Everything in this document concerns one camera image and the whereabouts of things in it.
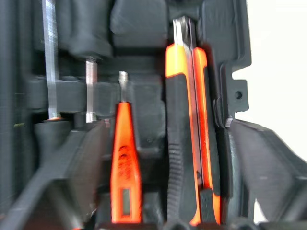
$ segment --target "metal shaft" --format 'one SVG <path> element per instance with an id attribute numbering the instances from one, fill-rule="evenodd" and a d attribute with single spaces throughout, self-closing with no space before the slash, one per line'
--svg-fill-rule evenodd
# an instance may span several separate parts
<path id="1" fill-rule="evenodd" d="M 95 59 L 86 60 L 87 108 L 86 122 L 96 121 L 94 113 L 94 84 L 97 83 L 97 63 Z"/>
<path id="2" fill-rule="evenodd" d="M 190 20 L 186 17 L 180 17 L 173 20 L 174 27 L 174 43 L 178 46 L 185 48 L 185 53 L 188 62 L 188 81 L 189 81 L 189 94 L 190 94 L 190 114 L 192 118 L 193 133 L 191 138 L 194 143 L 194 152 L 196 158 L 196 172 L 197 172 L 197 183 L 199 187 L 204 184 L 203 173 L 202 173 L 202 161 L 201 161 L 201 148 L 200 148 L 200 133 L 199 133 L 199 121 L 198 121 L 198 109 L 197 109 L 197 97 L 195 88 L 195 73 L 193 69 L 193 52 L 192 45 L 194 38 L 191 36 L 190 31 Z"/>
<path id="3" fill-rule="evenodd" d="M 43 25 L 44 25 L 44 43 L 46 60 L 46 77 L 48 87 L 49 119 L 60 117 L 57 111 L 57 87 L 59 80 L 58 69 L 58 33 L 55 14 L 55 1 L 42 0 L 43 6 Z"/>
<path id="4" fill-rule="evenodd" d="M 127 82 L 128 82 L 128 73 L 124 72 L 124 71 L 120 71 L 119 72 L 119 85 L 120 85 L 120 89 L 121 89 L 121 101 L 122 102 L 126 102 L 126 87 L 127 87 Z"/>

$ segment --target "orange plastic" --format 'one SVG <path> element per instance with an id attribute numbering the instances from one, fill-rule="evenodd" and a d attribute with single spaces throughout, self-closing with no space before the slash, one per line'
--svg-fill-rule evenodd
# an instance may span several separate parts
<path id="1" fill-rule="evenodd" d="M 129 213 L 124 213 L 123 191 L 129 190 Z M 111 214 L 113 223 L 142 220 L 141 173 L 135 147 L 130 104 L 120 102 L 115 128 L 111 170 Z"/>
<path id="2" fill-rule="evenodd" d="M 202 168 L 204 187 L 213 189 L 212 172 L 211 172 L 211 159 L 210 159 L 210 146 L 209 146 L 209 130 L 207 118 L 207 104 L 206 104 L 206 88 L 204 68 L 207 67 L 206 53 L 201 48 L 193 49 L 193 63 L 196 84 L 197 106 L 199 113 L 199 126 L 200 126 L 200 140 L 202 152 Z M 220 196 L 213 194 L 213 210 L 216 223 L 220 224 Z"/>
<path id="3" fill-rule="evenodd" d="M 166 49 L 165 57 L 166 67 L 165 76 L 167 78 L 174 77 L 178 74 L 183 73 L 187 79 L 187 90 L 188 90 L 188 102 L 189 102 L 189 116 L 190 116 L 190 130 L 192 139 L 192 154 L 193 154 L 193 164 L 196 166 L 196 152 L 193 138 L 193 119 L 192 119 L 192 108 L 191 108 L 191 93 L 190 93 L 190 82 L 189 82 L 189 71 L 188 71 L 188 60 L 185 48 L 176 44 L 172 44 Z M 194 170 L 194 182 L 195 182 L 195 197 L 196 197 L 196 212 L 193 219 L 190 221 L 190 225 L 196 226 L 201 222 L 201 213 L 199 206 L 199 193 L 197 185 L 197 174 Z"/>
<path id="4" fill-rule="evenodd" d="M 183 46 L 172 44 L 166 48 L 165 76 L 171 78 L 180 73 L 188 76 L 188 61 L 186 51 Z"/>
<path id="5" fill-rule="evenodd" d="M 50 118 L 50 119 L 48 119 L 47 121 L 52 121 L 52 120 L 61 120 L 61 119 L 62 119 L 62 117 L 57 116 L 57 117 Z"/>

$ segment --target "screwdriver shaft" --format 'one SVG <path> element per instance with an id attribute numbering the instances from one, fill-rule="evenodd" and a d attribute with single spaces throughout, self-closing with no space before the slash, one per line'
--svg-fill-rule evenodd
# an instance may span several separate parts
<path id="1" fill-rule="evenodd" d="M 59 80 L 58 69 L 58 33 L 55 15 L 54 0 L 42 0 L 43 25 L 44 25 L 44 43 L 45 43 L 45 61 L 46 77 L 48 88 L 48 114 L 49 119 L 60 117 L 57 111 L 57 87 Z"/>
<path id="2" fill-rule="evenodd" d="M 124 71 L 119 72 L 119 85 L 121 89 L 121 101 L 126 102 L 126 87 L 127 87 L 127 82 L 128 82 L 128 73 Z"/>
<path id="3" fill-rule="evenodd" d="M 94 113 L 94 84 L 97 83 L 97 62 L 93 58 L 86 60 L 87 108 L 86 122 L 96 121 Z"/>

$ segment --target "voltage tester screwdriver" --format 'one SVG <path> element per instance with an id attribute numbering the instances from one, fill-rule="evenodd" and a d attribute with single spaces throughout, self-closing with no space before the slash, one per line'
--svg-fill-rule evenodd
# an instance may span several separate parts
<path id="1" fill-rule="evenodd" d="M 119 72 L 121 102 L 118 104 L 111 169 L 113 223 L 140 223 L 142 185 L 133 132 L 132 113 L 126 99 L 128 74 Z"/>
<path id="2" fill-rule="evenodd" d="M 72 37 L 69 52 L 86 59 L 86 122 L 96 121 L 94 85 L 97 83 L 97 60 L 112 55 L 108 42 L 108 14 L 112 0 L 72 0 Z"/>
<path id="3" fill-rule="evenodd" d="M 209 138 L 208 131 L 206 54 L 196 47 L 195 26 L 189 18 L 175 19 L 173 24 L 174 44 L 166 50 L 165 73 L 170 164 L 167 217 L 197 225 L 201 216 L 211 214 L 203 221 L 219 224 L 219 163 L 218 157 L 211 158 L 209 146 L 214 138 Z M 205 215 L 201 214 L 200 191 L 212 201 L 212 210 Z"/>

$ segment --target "screwdriver tip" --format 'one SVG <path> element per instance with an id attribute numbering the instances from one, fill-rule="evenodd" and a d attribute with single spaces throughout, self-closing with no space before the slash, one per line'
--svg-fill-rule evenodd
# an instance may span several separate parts
<path id="1" fill-rule="evenodd" d="M 189 19 L 186 16 L 173 20 L 174 43 L 183 46 L 189 36 Z"/>
<path id="2" fill-rule="evenodd" d="M 128 73 L 125 71 L 120 71 L 118 81 L 119 81 L 119 85 L 121 88 L 121 100 L 122 102 L 125 102 L 126 101 L 125 93 L 126 93 L 126 85 L 128 82 Z"/>
<path id="3" fill-rule="evenodd" d="M 128 81 L 128 73 L 125 72 L 125 71 L 120 71 L 118 80 L 119 80 L 119 83 L 120 83 L 121 86 L 125 85 Z"/>

